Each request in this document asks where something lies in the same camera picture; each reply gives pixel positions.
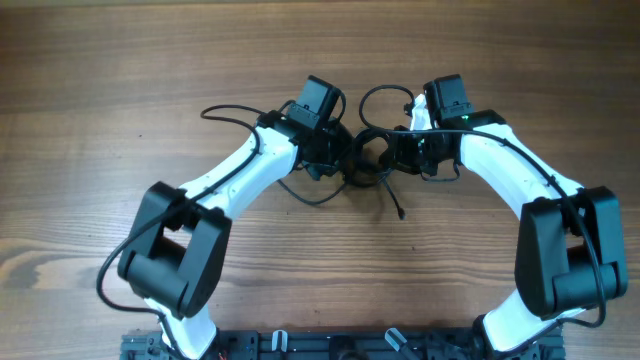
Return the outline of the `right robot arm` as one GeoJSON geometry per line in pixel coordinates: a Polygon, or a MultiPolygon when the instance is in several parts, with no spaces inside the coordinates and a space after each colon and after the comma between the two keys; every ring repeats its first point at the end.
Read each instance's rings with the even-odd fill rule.
{"type": "Polygon", "coordinates": [[[436,178],[438,166],[481,177],[515,213],[515,290],[474,324],[477,359],[548,355],[543,338],[565,324],[600,326],[629,275],[619,201],[607,187],[586,188],[547,165],[494,110],[478,111],[460,75],[436,78],[404,106],[407,126],[390,130],[383,165],[436,178]]]}

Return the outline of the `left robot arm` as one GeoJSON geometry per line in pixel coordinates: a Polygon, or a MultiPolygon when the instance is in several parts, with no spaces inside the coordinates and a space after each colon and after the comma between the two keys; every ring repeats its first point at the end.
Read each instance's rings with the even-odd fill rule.
{"type": "Polygon", "coordinates": [[[144,194],[128,237],[106,260],[158,318],[145,350],[124,359],[224,359],[228,341],[208,301],[222,273],[233,222],[269,186],[303,168],[319,178],[340,171],[353,142],[332,114],[344,93],[311,76],[281,109],[258,111],[246,142],[214,169],[179,187],[158,182],[144,194]]]}

